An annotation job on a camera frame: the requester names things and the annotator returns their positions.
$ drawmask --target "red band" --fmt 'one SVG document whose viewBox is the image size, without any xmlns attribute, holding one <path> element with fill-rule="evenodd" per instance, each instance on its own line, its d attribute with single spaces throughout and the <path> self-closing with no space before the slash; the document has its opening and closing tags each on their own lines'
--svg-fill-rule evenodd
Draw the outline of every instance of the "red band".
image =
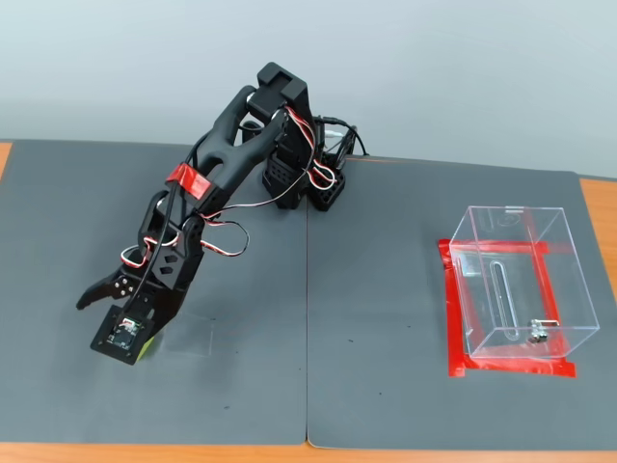
<svg viewBox="0 0 617 463">
<path fill-rule="evenodd" d="M 195 169 L 186 163 L 180 164 L 167 177 L 167 181 L 177 181 L 180 186 L 188 192 L 196 200 L 200 200 L 207 189 L 210 187 L 210 182 L 200 175 Z"/>
</svg>

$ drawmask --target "red tape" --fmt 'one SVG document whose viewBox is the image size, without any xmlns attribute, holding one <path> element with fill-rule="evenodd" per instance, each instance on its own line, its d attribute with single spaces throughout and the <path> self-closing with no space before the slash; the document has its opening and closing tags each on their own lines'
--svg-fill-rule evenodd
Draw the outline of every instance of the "red tape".
<svg viewBox="0 0 617 463">
<path fill-rule="evenodd" d="M 195 169 L 186 163 L 177 166 L 167 177 L 167 181 L 176 180 L 180 186 L 193 198 L 200 200 L 210 187 L 210 182 L 200 175 Z"/>
<path fill-rule="evenodd" d="M 529 358 L 509 358 L 509 359 L 472 359 L 465 352 L 465 338 L 463 335 L 463 315 L 461 313 L 461 301 L 459 290 L 456 285 L 454 266 L 450 255 L 450 240 L 441 239 L 439 241 L 440 254 L 442 256 L 443 270 L 445 275 L 445 308 L 447 315 L 447 350 L 448 350 L 448 374 L 451 377 L 464 377 L 466 369 L 491 369 L 497 371 L 512 371 L 518 373 L 548 374 L 553 376 L 563 376 L 569 378 L 577 377 L 576 365 L 568 362 L 565 357 L 558 359 L 529 359 Z M 509 246 L 508 243 L 501 243 L 502 246 Z M 513 247 L 520 249 L 521 246 L 515 244 Z M 544 245 L 535 249 L 540 256 L 546 249 Z M 540 273 L 547 272 L 544 267 L 544 258 L 541 259 Z M 545 285 L 545 297 L 550 293 L 550 298 L 554 304 L 554 297 L 549 286 Z M 549 312 L 558 315 L 556 304 L 548 305 Z"/>
</svg>

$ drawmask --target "transparent box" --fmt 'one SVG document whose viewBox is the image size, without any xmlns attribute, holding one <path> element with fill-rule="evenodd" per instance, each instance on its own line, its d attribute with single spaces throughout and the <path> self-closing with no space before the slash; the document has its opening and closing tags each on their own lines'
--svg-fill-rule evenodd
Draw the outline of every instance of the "transparent box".
<svg viewBox="0 0 617 463">
<path fill-rule="evenodd" d="M 600 329 L 563 208 L 470 206 L 450 254 L 472 357 L 565 357 Z"/>
</svg>

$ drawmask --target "white wall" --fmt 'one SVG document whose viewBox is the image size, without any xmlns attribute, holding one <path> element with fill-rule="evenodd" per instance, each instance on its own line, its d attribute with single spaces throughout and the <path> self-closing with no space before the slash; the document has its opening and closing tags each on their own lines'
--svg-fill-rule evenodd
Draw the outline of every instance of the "white wall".
<svg viewBox="0 0 617 463">
<path fill-rule="evenodd" d="M 268 61 L 384 156 L 617 177 L 614 0 L 0 0 L 0 138 L 191 143 Z"/>
</svg>

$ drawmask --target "yellow object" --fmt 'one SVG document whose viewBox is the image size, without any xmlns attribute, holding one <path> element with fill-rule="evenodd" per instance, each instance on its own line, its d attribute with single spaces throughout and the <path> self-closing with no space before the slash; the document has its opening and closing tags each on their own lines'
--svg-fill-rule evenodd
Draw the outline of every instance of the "yellow object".
<svg viewBox="0 0 617 463">
<path fill-rule="evenodd" d="M 140 359 L 142 358 L 142 356 L 146 353 L 146 351 L 148 350 L 148 348 L 150 347 L 150 343 L 152 342 L 152 340 L 154 339 L 154 337 L 150 338 L 142 347 L 142 350 L 140 350 L 139 355 L 137 356 L 137 362 L 140 361 Z"/>
</svg>

